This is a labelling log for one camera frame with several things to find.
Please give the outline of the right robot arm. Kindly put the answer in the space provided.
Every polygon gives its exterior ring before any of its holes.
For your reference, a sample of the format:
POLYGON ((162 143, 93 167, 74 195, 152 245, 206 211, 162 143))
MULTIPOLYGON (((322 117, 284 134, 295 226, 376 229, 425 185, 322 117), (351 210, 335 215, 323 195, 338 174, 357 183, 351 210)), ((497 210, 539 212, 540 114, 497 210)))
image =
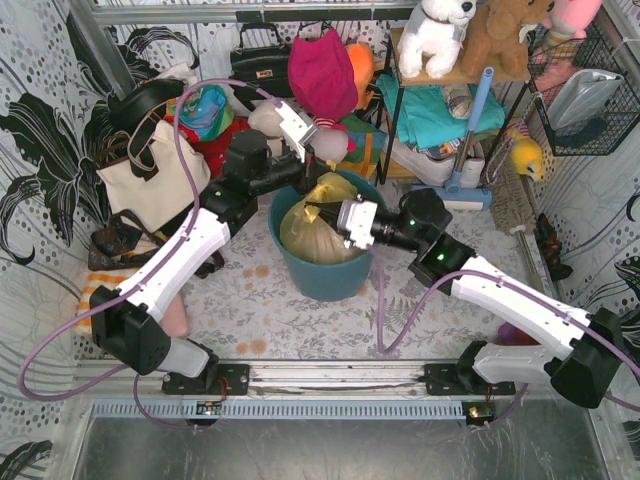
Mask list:
POLYGON ((480 394, 504 382, 543 384, 594 409, 607 398, 620 366, 639 372, 624 350, 615 314, 571 307, 500 271, 447 233, 452 214, 434 190, 408 193, 396 213, 362 196, 312 205, 349 246, 370 249, 380 243, 415 253, 409 269, 427 296, 441 291, 466 300, 535 339, 528 346, 472 342, 452 374, 463 392, 480 394))

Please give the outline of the teal trash bin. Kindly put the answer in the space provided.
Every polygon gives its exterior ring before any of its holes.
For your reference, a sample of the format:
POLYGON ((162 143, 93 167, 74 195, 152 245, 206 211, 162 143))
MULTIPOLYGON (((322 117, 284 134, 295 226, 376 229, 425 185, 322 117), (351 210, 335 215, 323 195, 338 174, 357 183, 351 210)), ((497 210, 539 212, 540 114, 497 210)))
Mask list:
MULTIPOLYGON (((357 188, 356 196, 360 194, 370 201, 380 205, 385 204, 381 193, 367 179, 345 170, 338 170, 335 173, 357 188)), ((297 193, 291 187, 284 187, 276 193, 269 207, 270 232, 284 257, 290 277, 304 296, 314 300, 337 302, 352 297, 358 293, 369 275, 373 257, 368 251, 362 250, 361 256, 345 263, 323 265, 298 259, 281 243, 280 224, 288 210, 305 195, 297 193)))

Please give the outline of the yellow trash bag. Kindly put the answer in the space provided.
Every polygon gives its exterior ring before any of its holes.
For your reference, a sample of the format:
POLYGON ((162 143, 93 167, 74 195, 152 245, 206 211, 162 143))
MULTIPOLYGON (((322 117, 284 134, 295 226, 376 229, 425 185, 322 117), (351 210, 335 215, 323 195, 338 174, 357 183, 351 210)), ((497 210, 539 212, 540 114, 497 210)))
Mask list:
POLYGON ((306 206, 311 202, 342 202, 354 200, 357 188, 335 172, 322 176, 325 185, 324 196, 307 196, 292 206, 280 224, 280 240, 284 248, 298 259, 323 265, 345 263, 363 254, 356 247, 346 247, 345 240, 330 225, 320 221, 308 224, 305 221, 306 209, 318 209, 306 206))

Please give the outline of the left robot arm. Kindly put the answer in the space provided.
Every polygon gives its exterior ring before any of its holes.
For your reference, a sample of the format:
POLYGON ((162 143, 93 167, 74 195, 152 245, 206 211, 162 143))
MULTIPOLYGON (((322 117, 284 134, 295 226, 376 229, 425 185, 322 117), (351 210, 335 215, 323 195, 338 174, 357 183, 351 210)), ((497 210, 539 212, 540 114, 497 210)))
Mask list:
POLYGON ((316 161, 313 135, 287 135, 282 156, 272 158, 262 132, 236 134, 221 174, 202 190, 175 234, 127 281, 91 295, 94 344, 140 375, 169 374, 181 381, 181 393, 209 392, 218 382, 218 357, 202 344, 170 337, 160 322, 196 270, 255 214, 259 196, 315 186, 327 169, 316 161))

